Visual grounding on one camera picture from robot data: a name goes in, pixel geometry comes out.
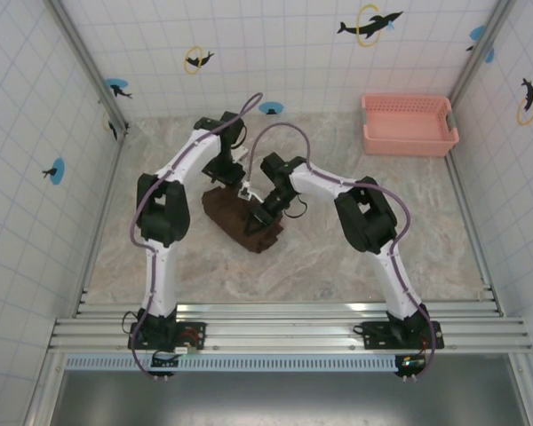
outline white tiled wall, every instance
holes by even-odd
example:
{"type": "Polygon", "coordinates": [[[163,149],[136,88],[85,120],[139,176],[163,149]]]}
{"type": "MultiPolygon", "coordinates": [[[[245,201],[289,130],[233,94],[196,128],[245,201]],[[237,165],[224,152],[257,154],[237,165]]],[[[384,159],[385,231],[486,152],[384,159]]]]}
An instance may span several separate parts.
{"type": "Polygon", "coordinates": [[[377,0],[380,14],[403,14],[371,47],[336,34],[340,21],[356,26],[362,0],[64,3],[103,75],[129,83],[133,100],[117,100],[135,118],[220,113],[255,91],[294,112],[355,111],[364,92],[446,95],[475,43],[471,31],[496,0],[377,0]],[[215,55],[189,75],[184,61],[195,45],[215,55]]]}
{"type": "Polygon", "coordinates": [[[0,424],[20,424],[115,154],[102,107],[41,0],[0,1],[0,424]],[[60,185],[42,170],[63,157],[60,185]]]}
{"type": "Polygon", "coordinates": [[[517,121],[522,79],[533,83],[533,0],[517,3],[495,50],[457,107],[455,155],[497,294],[533,337],[533,121],[517,121]]]}

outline plastic basket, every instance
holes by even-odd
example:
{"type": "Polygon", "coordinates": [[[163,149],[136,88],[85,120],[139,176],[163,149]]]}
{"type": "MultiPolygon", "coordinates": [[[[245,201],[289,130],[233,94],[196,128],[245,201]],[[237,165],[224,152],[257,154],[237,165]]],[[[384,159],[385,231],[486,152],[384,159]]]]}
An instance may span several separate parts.
{"type": "Polygon", "coordinates": [[[366,154],[443,157],[459,141],[443,96],[364,95],[362,114],[366,154]]]}

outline brown cloth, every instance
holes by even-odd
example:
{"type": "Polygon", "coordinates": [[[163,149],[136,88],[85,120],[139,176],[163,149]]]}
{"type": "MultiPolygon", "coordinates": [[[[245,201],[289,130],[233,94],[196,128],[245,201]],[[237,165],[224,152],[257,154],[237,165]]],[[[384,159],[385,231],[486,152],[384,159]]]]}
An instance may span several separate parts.
{"type": "Polygon", "coordinates": [[[202,204],[205,214],[213,222],[233,240],[253,253],[260,253],[275,244],[278,241],[276,236],[283,229],[280,225],[281,219],[278,219],[264,230],[250,236],[245,235],[245,224],[251,214],[250,207],[259,204],[259,201],[243,200],[230,188],[217,187],[203,193],[202,204]]]}

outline purple cable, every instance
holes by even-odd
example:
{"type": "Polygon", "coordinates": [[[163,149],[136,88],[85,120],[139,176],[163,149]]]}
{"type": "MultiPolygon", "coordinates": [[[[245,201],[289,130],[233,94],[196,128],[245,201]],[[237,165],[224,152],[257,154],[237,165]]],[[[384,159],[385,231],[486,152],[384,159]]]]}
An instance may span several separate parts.
{"type": "Polygon", "coordinates": [[[154,191],[162,184],[164,180],[170,177],[170,175],[174,172],[176,167],[178,167],[179,163],[184,159],[184,157],[189,153],[196,144],[204,140],[205,138],[209,137],[210,135],[217,134],[221,132],[226,127],[229,127],[231,124],[239,120],[241,117],[243,117],[245,114],[251,111],[254,107],[256,107],[260,100],[263,98],[263,94],[261,92],[257,92],[254,95],[252,95],[247,102],[243,105],[243,108],[241,108],[241,112],[233,117],[228,122],[224,122],[217,128],[205,133],[204,135],[197,138],[194,142],[192,142],[178,157],[178,159],[171,165],[170,169],[166,171],[150,188],[148,191],[144,194],[144,197],[142,197],[142,200],[139,203],[139,206],[136,208],[136,212],[134,213],[134,217],[132,218],[131,222],[131,228],[129,231],[129,235],[131,237],[132,244],[134,244],[136,247],[139,247],[141,249],[150,250],[152,252],[152,262],[151,262],[151,277],[150,277],[150,296],[148,297],[148,302],[146,305],[146,309],[144,310],[144,313],[140,317],[136,327],[134,328],[134,332],[132,333],[131,338],[131,350],[132,350],[132,356],[134,357],[134,362],[136,362],[136,365],[140,369],[144,375],[148,376],[149,378],[154,378],[154,381],[158,381],[158,376],[151,375],[140,363],[138,355],[136,353],[135,343],[136,339],[138,338],[138,333],[142,325],[144,324],[144,321],[146,320],[148,316],[148,312],[150,311],[150,306],[152,306],[152,301],[154,300],[154,289],[155,289],[155,275],[156,275],[156,250],[152,246],[149,246],[148,244],[144,244],[141,241],[138,241],[136,239],[136,236],[134,235],[134,228],[136,226],[136,222],[139,219],[140,213],[144,209],[144,206],[146,206],[146,203],[148,202],[148,199],[150,196],[154,193],[154,191]]]}
{"type": "Polygon", "coordinates": [[[255,139],[255,141],[252,144],[251,154],[249,155],[249,174],[248,174],[247,180],[251,181],[252,160],[253,160],[253,158],[255,156],[255,148],[257,147],[257,144],[259,143],[259,141],[263,137],[263,135],[265,133],[267,133],[268,130],[270,130],[273,127],[276,127],[276,126],[290,127],[292,129],[296,130],[298,133],[300,133],[300,135],[302,135],[302,138],[304,138],[304,140],[306,141],[306,166],[317,177],[325,179],[325,180],[328,180],[328,181],[330,181],[330,182],[332,182],[334,184],[340,184],[340,185],[348,186],[348,187],[358,187],[358,188],[373,189],[373,190],[376,190],[376,191],[380,191],[381,193],[384,193],[385,195],[388,195],[389,197],[394,199],[397,202],[397,204],[399,204],[401,206],[401,209],[404,212],[405,217],[406,217],[406,222],[405,222],[405,226],[401,229],[401,232],[399,233],[399,235],[397,235],[397,237],[393,240],[393,244],[391,244],[391,248],[389,249],[389,256],[391,257],[391,261],[393,263],[393,268],[394,268],[394,273],[397,276],[397,279],[399,280],[399,282],[401,283],[401,287],[402,287],[403,292],[407,295],[407,297],[412,302],[412,304],[415,305],[415,307],[421,313],[421,315],[423,315],[423,317],[425,317],[425,320],[428,323],[428,327],[430,329],[431,338],[432,338],[430,358],[428,359],[428,362],[425,364],[425,367],[423,368],[423,370],[420,373],[418,373],[418,375],[416,375],[414,377],[413,380],[416,382],[417,378],[421,377],[425,373],[425,371],[430,367],[430,365],[433,363],[434,353],[436,352],[436,339],[435,339],[436,334],[434,332],[434,326],[433,326],[433,322],[430,320],[430,316],[417,303],[417,301],[415,300],[413,295],[410,293],[409,288],[407,287],[407,284],[405,283],[404,279],[401,276],[401,272],[399,271],[399,265],[397,264],[397,260],[395,259],[395,256],[393,254],[395,246],[397,245],[397,243],[401,240],[402,237],[404,237],[404,235],[409,230],[410,221],[411,221],[409,208],[407,207],[407,205],[404,203],[404,201],[401,200],[401,198],[397,194],[389,191],[388,189],[386,189],[386,188],[384,188],[382,186],[373,185],[373,184],[357,183],[357,182],[342,182],[341,180],[336,179],[335,177],[328,176],[328,175],[325,175],[325,174],[321,173],[318,170],[314,170],[312,168],[312,165],[310,164],[310,152],[311,152],[310,139],[308,138],[307,134],[302,129],[300,129],[298,126],[292,124],[291,122],[275,122],[273,124],[270,124],[270,125],[266,126],[257,135],[257,138],[255,139]]]}

